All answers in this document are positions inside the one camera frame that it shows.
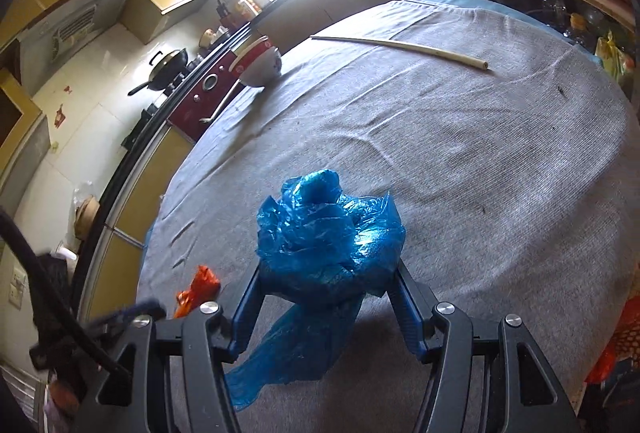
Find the person's left hand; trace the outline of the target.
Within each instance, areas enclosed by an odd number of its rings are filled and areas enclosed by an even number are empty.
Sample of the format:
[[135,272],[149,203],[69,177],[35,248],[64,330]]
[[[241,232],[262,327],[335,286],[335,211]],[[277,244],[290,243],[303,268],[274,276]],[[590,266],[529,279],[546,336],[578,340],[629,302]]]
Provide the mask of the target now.
[[62,413],[75,416],[79,409],[79,401],[73,390],[63,381],[54,380],[48,385],[49,395],[54,405]]

